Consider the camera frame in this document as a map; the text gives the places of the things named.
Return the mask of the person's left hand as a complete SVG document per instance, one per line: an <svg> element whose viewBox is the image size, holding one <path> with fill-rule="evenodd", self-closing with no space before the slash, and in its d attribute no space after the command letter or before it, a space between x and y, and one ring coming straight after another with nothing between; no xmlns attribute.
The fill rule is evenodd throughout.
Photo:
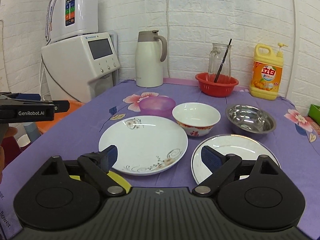
<svg viewBox="0 0 320 240"><path fill-rule="evenodd" d="M18 132L16 127L8 127L8 130L6 131L4 138L7 137L13 137ZM0 183L2 182L3 178L3 170L4 170L4 164L5 164L5 155L3 147L0 146Z"/></svg>

